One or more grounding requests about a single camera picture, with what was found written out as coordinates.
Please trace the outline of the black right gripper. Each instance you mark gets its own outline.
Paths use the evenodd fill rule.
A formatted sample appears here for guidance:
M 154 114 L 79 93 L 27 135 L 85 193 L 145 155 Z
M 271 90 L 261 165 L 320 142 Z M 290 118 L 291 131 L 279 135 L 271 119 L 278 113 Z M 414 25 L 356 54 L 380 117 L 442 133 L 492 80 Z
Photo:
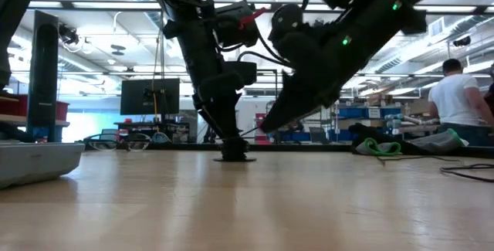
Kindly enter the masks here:
M 297 4 L 276 11 L 276 50 L 293 74 L 282 72 L 283 89 L 261 124 L 266 133 L 330 107 L 388 41 L 388 0 L 324 2 L 343 10 L 332 22 L 304 22 Z

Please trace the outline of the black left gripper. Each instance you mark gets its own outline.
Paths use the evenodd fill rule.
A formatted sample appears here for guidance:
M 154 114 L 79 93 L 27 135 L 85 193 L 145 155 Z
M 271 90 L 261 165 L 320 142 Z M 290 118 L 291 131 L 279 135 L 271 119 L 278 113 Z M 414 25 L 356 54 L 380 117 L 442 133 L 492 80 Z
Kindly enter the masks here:
M 235 106 L 242 79 L 225 68 L 212 25 L 183 22 L 180 47 L 194 88 L 196 110 L 220 140 L 238 137 Z

